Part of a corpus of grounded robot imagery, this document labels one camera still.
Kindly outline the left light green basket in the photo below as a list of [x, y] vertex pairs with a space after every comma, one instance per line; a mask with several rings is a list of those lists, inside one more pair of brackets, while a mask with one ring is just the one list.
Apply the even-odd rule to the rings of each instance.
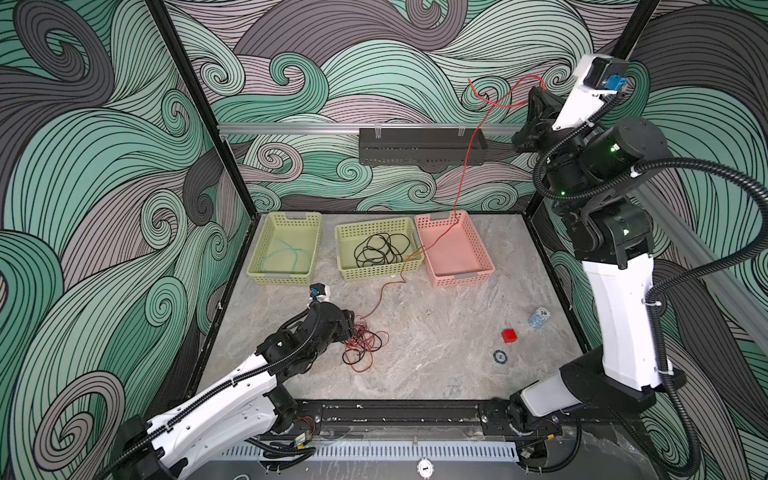
[[258, 285], [308, 287], [322, 237], [318, 212], [271, 212], [262, 222], [247, 275]]

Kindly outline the small red cube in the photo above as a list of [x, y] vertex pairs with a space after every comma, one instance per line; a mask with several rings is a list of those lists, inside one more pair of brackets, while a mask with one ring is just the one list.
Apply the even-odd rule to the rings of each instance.
[[518, 340], [518, 336], [514, 329], [505, 329], [502, 331], [502, 339], [505, 344], [511, 344]]

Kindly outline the round black blue token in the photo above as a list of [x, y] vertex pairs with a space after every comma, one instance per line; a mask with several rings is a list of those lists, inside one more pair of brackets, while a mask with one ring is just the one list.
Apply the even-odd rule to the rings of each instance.
[[493, 353], [494, 361], [498, 364], [506, 364], [508, 361], [507, 354], [502, 350], [495, 350]]

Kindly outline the aluminium wall rail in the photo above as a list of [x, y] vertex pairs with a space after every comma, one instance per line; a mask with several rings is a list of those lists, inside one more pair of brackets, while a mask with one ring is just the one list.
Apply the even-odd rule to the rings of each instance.
[[257, 135], [356, 135], [361, 129], [442, 129], [456, 130], [459, 133], [474, 130], [475, 124], [435, 124], [435, 123], [310, 123], [310, 122], [271, 122], [271, 123], [219, 123], [216, 128], [218, 137], [257, 136]]

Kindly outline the middle light green basket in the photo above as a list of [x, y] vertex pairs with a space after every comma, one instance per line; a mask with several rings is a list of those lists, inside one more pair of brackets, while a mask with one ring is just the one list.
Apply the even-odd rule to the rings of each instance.
[[337, 267], [347, 282], [417, 271], [424, 260], [411, 217], [340, 224], [334, 239]]

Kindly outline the light green basket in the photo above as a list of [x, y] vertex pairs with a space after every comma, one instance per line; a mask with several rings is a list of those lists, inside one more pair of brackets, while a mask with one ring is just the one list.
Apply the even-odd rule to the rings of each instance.
[[318, 212], [271, 212], [262, 222], [247, 275], [258, 285], [308, 287], [322, 237]]
[[340, 224], [334, 239], [337, 267], [347, 282], [417, 271], [424, 260], [411, 217]]

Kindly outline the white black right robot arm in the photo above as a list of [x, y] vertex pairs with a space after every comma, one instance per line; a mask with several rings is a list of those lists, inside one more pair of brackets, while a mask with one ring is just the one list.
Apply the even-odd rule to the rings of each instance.
[[748, 261], [767, 246], [760, 230], [746, 246], [688, 272], [654, 282], [650, 220], [628, 192], [657, 173], [685, 169], [734, 184], [767, 210], [767, 190], [757, 180], [712, 161], [673, 157], [661, 130], [627, 117], [604, 132], [598, 122], [619, 101], [615, 90], [572, 92], [562, 98], [535, 87], [525, 126], [514, 138], [532, 152], [536, 191], [552, 201], [566, 225], [591, 286], [602, 333], [600, 348], [563, 365], [556, 374], [513, 395], [509, 414], [517, 429], [570, 407], [598, 407], [623, 421], [650, 409], [658, 394], [669, 399], [684, 432], [687, 458], [666, 460], [650, 444], [643, 451], [669, 473], [686, 477], [702, 462], [700, 437], [680, 396], [685, 374], [669, 358], [661, 314], [665, 293]]

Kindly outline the black wall-mounted tray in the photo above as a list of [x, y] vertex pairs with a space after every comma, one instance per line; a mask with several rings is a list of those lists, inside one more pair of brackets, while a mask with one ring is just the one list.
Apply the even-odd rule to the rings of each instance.
[[381, 127], [361, 129], [358, 136], [358, 158], [366, 166], [479, 165], [488, 149], [481, 130]]

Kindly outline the small blue patterned packet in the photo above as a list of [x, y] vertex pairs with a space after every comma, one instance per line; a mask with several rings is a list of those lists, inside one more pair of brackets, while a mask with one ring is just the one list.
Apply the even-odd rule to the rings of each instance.
[[529, 317], [528, 324], [534, 330], [541, 329], [551, 318], [551, 312], [545, 308], [537, 308]]

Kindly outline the pink plastic basket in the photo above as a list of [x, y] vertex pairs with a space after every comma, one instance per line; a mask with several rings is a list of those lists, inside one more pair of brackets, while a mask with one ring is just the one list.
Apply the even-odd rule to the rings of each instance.
[[466, 211], [422, 214], [415, 216], [414, 221], [433, 287], [484, 282], [495, 272]]

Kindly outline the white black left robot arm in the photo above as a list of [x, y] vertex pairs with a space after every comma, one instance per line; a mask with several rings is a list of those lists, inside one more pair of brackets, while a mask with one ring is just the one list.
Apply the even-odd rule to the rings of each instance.
[[126, 421], [97, 478], [183, 479], [240, 442], [290, 430], [298, 403], [285, 382], [307, 373], [329, 345], [349, 340], [354, 319], [350, 310], [311, 301], [214, 385], [149, 420]]

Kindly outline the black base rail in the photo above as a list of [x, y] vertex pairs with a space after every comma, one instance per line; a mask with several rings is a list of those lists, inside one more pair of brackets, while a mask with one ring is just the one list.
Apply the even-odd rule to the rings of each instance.
[[530, 420], [525, 428], [513, 424], [507, 399], [488, 400], [312, 400], [298, 399], [276, 409], [278, 427], [299, 428], [326, 438], [353, 431], [417, 431], [457, 429], [469, 435], [537, 439], [562, 432], [564, 427], [607, 426], [616, 422], [604, 410], [571, 408], [545, 419]]

